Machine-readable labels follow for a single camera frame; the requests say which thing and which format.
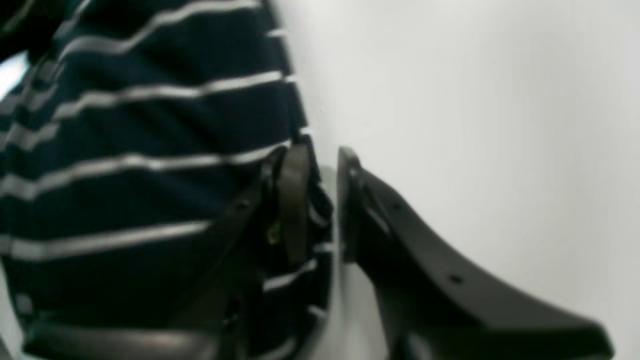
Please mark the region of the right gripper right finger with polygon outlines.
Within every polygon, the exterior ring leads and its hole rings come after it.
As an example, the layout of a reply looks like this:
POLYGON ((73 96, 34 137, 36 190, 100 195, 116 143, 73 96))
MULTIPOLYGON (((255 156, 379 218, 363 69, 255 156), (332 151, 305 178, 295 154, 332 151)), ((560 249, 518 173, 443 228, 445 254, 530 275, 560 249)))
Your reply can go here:
POLYGON ((391 360, 611 360, 606 329, 517 289, 441 238, 348 146, 337 159, 346 264, 373 285, 391 360))

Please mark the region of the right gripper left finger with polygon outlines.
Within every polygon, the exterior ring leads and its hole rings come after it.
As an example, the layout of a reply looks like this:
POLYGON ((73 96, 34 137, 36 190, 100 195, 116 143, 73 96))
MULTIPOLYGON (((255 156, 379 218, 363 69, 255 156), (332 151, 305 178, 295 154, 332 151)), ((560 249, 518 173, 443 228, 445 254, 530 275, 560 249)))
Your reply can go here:
POLYGON ((35 321, 23 354, 38 360, 247 360, 269 268, 302 265, 309 243, 306 145, 280 147, 258 178, 206 228, 206 264, 167 309, 128 319, 72 314, 35 321))

